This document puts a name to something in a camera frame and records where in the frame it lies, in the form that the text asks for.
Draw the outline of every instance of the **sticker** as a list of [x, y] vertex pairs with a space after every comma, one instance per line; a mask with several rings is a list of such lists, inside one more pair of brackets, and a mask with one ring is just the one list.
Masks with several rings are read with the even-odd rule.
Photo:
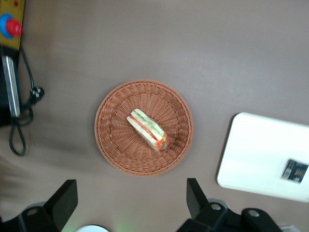
[[308, 166], [309, 165], [307, 164], [299, 163], [295, 160], [289, 159], [282, 174], [282, 178], [286, 180], [292, 180], [300, 184], [305, 176]]

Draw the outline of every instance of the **white object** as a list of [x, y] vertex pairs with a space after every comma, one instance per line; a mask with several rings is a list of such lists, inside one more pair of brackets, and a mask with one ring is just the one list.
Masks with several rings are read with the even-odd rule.
[[282, 232], [300, 232], [300, 230], [292, 225], [292, 226], [280, 226], [280, 229], [282, 230]]
[[224, 188], [309, 202], [309, 169], [301, 183], [282, 178], [289, 159], [309, 164], [309, 126], [240, 113], [217, 180]]
[[109, 231], [101, 226], [88, 225], [79, 228], [76, 232], [109, 232]]

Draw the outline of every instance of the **emergency stop button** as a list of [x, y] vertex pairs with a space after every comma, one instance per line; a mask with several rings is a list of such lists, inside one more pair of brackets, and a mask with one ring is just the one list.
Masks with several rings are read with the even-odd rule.
[[5, 38], [11, 39], [20, 36], [22, 26], [12, 15], [3, 14], [0, 17], [0, 31]]

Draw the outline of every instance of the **red button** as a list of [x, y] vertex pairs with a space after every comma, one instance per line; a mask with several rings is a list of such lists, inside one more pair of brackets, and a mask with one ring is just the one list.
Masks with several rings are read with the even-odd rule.
[[22, 31], [21, 24], [16, 19], [11, 18], [6, 21], [5, 28], [13, 36], [20, 36]]

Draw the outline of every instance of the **wicker basket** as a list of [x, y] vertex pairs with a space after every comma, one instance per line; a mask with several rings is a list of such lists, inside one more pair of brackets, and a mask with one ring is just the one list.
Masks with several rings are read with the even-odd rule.
[[[141, 109], [167, 133], [169, 145], [154, 151], [126, 120]], [[121, 171], [153, 176], [175, 167], [188, 151], [193, 135], [190, 110], [178, 92], [153, 80], [124, 83], [101, 103], [95, 121], [98, 147], [105, 159]]]

